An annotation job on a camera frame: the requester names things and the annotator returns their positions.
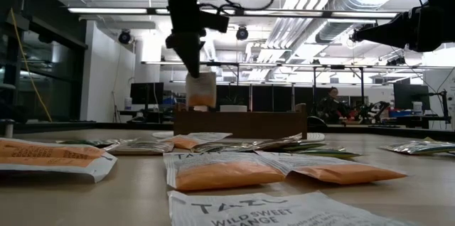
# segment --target ceiling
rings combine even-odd
[[[165,7],[167,0],[59,0],[67,6],[95,6],[95,7]],[[236,0],[243,6],[258,7],[264,5],[268,0]],[[284,6],[286,0],[276,0],[271,8],[280,9]],[[389,0],[382,5],[380,9],[389,11],[406,11],[413,6],[418,6],[418,0]],[[105,16],[107,21],[153,21],[156,27],[162,32],[163,36],[167,36],[171,31],[171,22],[168,16]],[[228,32],[225,34],[217,33],[214,35],[213,41],[216,50],[226,50],[235,52],[245,52],[247,44],[255,41],[264,42],[269,37],[271,31],[276,25],[276,18],[248,18],[248,17],[233,17],[230,19]],[[246,26],[250,36],[247,41],[237,41],[235,34],[238,26]],[[386,45],[378,45],[371,42],[363,42],[360,45],[349,48],[346,45],[346,40],[337,40],[322,50],[325,56],[322,58],[318,54],[319,60],[327,63],[358,63],[375,64],[383,60],[387,60],[387,56],[392,53],[393,49]],[[164,55],[174,54],[171,50],[164,50]],[[422,55],[419,53],[408,52],[407,57],[412,60],[412,63],[419,63]]]

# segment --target fluorescent light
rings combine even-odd
[[[282,65],[283,67],[302,67],[302,68],[314,68],[314,67],[322,67],[322,65],[311,65],[311,64],[291,64],[286,63]]]
[[[157,14],[169,14],[169,11],[167,9],[155,9],[155,12]]]
[[[182,83],[186,84],[185,80],[171,80],[169,81],[170,83]],[[228,82],[228,81],[217,81],[217,84],[237,84],[237,82]],[[282,81],[282,82],[264,82],[264,81],[239,81],[239,85],[313,85],[312,82],[287,82],[287,81]],[[331,85],[331,86],[356,86],[359,85],[360,83],[316,83],[317,85]],[[370,84],[370,83],[365,83],[363,84],[364,86],[382,86],[383,84]]]
[[[150,65],[183,65],[183,62],[141,62],[143,64],[150,64]]]
[[[147,14],[147,9],[68,8],[75,14]]]
[[[340,18],[394,18],[396,17],[397,13],[393,12],[355,12],[355,11],[347,11],[347,12],[333,12],[332,17],[340,17]]]
[[[300,10],[259,10],[259,11],[244,11],[248,16],[304,16],[304,17],[321,17],[320,11],[300,11]]]
[[[274,67],[278,66],[277,63],[239,63],[239,66],[263,66],[263,67]]]
[[[367,20],[367,19],[339,19],[331,18],[327,19],[329,23],[376,23],[376,20]]]

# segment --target table surface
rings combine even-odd
[[[20,139],[55,141],[147,138],[152,131],[81,130],[22,134]],[[406,178],[362,185],[336,185],[291,173],[282,183],[191,192],[190,195],[267,193],[296,195],[320,190],[334,200],[377,215],[422,225],[455,225],[455,156],[406,156],[376,147],[406,139],[369,134],[327,134],[326,142],[365,154],[356,158],[408,172]],[[171,225],[161,156],[119,156],[97,184],[81,177],[0,180],[1,225]]]

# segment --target computer monitor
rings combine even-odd
[[[430,109],[429,92],[426,85],[393,84],[395,108],[413,109],[412,102],[422,102],[422,109]]]
[[[131,84],[132,104],[163,104],[164,83]]]

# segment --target tazo logo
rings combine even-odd
[[[213,154],[221,154],[221,153],[220,152],[201,152],[199,154],[174,154],[174,156],[177,156],[178,159],[183,159],[183,158],[193,158],[195,156],[213,155]]]
[[[210,212],[226,211],[230,208],[243,208],[243,207],[249,207],[249,206],[259,206],[259,205],[266,205],[267,203],[282,204],[282,203],[286,203],[286,202],[287,202],[287,200],[265,200],[265,199],[263,199],[263,200],[243,200],[243,201],[239,201],[239,203],[235,204],[235,205],[224,204],[224,203],[221,203],[221,205],[192,203],[191,205],[198,206],[198,207],[200,207],[200,210],[204,214],[209,214]]]

